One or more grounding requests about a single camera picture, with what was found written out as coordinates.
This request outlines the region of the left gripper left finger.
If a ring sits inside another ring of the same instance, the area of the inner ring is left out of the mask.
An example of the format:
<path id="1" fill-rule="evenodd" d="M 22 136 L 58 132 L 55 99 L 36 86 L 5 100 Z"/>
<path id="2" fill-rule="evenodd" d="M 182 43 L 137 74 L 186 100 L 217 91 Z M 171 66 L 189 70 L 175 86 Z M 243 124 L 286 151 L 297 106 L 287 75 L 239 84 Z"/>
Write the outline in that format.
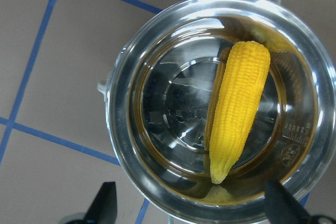
<path id="1" fill-rule="evenodd" d="M 115 223 L 117 219 L 117 189 L 115 182 L 104 182 L 79 223 Z"/>

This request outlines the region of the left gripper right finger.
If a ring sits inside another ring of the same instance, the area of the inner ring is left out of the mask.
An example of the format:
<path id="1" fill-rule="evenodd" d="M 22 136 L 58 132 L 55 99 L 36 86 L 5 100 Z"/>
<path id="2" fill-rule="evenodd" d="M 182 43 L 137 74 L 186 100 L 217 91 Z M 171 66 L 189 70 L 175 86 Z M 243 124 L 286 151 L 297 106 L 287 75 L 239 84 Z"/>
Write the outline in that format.
<path id="1" fill-rule="evenodd" d="M 276 180 L 265 184 L 264 209 L 270 223 L 318 223 Z"/>

